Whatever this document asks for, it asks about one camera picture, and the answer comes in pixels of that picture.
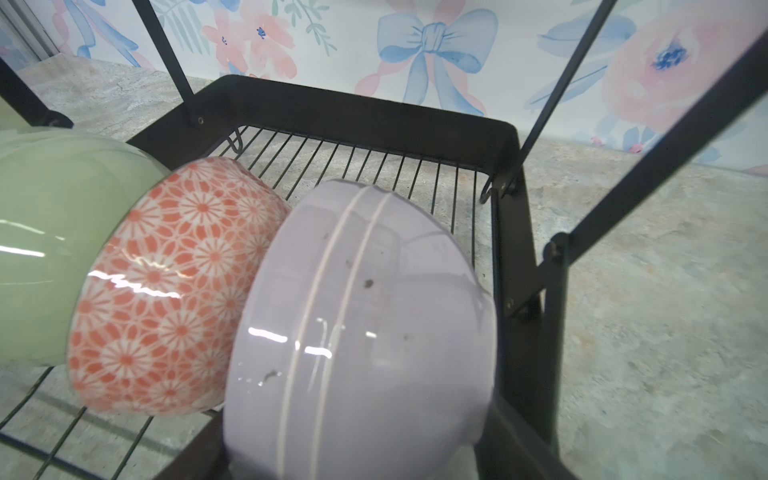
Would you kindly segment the lavender ceramic bowl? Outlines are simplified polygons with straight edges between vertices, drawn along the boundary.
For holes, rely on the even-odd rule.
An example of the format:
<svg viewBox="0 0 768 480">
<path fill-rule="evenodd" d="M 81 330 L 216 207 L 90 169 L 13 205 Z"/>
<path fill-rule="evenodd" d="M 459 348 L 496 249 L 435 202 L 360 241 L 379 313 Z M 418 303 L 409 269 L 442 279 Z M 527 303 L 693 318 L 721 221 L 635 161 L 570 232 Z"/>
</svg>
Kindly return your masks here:
<svg viewBox="0 0 768 480">
<path fill-rule="evenodd" d="M 374 185 L 289 213 L 252 283 L 223 438 L 236 479 L 424 479 L 481 437 L 496 308 L 454 237 Z"/>
</svg>

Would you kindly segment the red white patterned bowl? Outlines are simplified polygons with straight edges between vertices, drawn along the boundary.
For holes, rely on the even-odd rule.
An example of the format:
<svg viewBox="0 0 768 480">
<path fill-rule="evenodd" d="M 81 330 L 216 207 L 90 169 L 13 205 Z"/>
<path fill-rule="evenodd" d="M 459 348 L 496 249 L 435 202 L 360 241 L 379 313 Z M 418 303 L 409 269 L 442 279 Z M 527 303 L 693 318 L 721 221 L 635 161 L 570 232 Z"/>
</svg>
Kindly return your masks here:
<svg viewBox="0 0 768 480">
<path fill-rule="evenodd" d="M 220 405 L 248 292 L 289 204 L 233 159 L 190 162 L 127 213 L 74 308 L 71 387 L 106 413 Z"/>
</svg>

